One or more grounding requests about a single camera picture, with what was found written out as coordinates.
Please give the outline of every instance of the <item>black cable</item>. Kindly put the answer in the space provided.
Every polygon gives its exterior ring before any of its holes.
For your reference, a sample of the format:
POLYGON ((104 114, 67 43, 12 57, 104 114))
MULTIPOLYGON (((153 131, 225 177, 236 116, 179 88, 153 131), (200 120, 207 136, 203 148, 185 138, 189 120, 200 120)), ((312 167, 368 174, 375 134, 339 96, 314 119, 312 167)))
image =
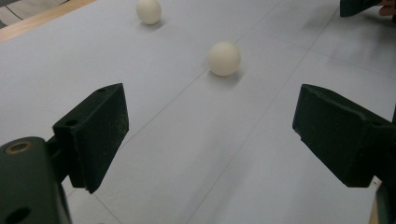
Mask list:
POLYGON ((23 19, 22 19, 21 17, 19 17, 17 14, 15 14, 11 9, 9 9, 8 6, 5 6, 5 7, 8 8, 8 10, 9 10, 12 14, 14 14, 14 16, 20 18, 20 20, 23 21, 23 19))

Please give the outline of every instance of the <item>table surface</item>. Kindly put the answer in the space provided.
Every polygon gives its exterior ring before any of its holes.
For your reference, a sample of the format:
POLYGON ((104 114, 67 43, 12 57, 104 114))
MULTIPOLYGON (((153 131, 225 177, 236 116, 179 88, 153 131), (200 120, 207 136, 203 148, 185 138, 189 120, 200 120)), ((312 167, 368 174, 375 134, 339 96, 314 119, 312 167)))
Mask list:
POLYGON ((333 0, 97 0, 0 44, 0 145, 49 139, 91 92, 122 82, 131 131, 93 195, 68 181, 75 223, 367 223, 376 186, 348 189, 291 128, 303 83, 391 119, 396 29, 333 0), (231 77, 208 71, 222 40, 231 77))

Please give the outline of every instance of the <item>white tabletop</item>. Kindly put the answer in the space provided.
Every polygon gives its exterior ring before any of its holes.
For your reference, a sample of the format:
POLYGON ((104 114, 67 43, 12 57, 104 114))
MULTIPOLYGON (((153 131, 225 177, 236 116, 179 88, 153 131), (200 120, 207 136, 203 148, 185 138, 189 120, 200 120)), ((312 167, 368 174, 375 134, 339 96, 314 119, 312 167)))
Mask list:
POLYGON ((91 92, 122 82, 131 131, 94 195, 68 181, 75 223, 367 223, 376 185, 344 186, 291 128, 303 83, 391 119, 396 31, 333 0, 97 0, 0 44, 0 145, 49 139, 91 92), (242 54, 208 71, 216 42, 242 54))

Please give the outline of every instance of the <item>ball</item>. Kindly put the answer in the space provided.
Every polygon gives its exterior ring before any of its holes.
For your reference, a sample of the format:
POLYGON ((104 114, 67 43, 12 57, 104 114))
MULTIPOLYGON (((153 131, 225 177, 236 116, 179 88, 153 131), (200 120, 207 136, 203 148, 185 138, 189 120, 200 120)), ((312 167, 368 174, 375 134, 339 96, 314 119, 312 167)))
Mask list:
POLYGON ((212 73, 227 77, 238 69, 241 63, 241 53, 234 43, 219 42, 210 49, 208 60, 212 73))
POLYGON ((157 0, 139 0, 136 5, 136 13, 143 23, 152 25, 160 20, 161 5, 157 0))

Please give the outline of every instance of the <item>ping pong ball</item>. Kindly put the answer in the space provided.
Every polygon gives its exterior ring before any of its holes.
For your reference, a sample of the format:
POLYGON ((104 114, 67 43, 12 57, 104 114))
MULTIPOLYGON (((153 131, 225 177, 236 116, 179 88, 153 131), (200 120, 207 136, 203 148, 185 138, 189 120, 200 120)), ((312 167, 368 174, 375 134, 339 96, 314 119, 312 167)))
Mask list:
POLYGON ((139 0, 136 5, 136 13, 143 23, 152 25, 160 20, 162 11, 157 0, 139 0))
POLYGON ((235 44, 227 41, 219 42, 210 49, 208 60, 212 73, 227 77, 238 69, 241 53, 235 44))

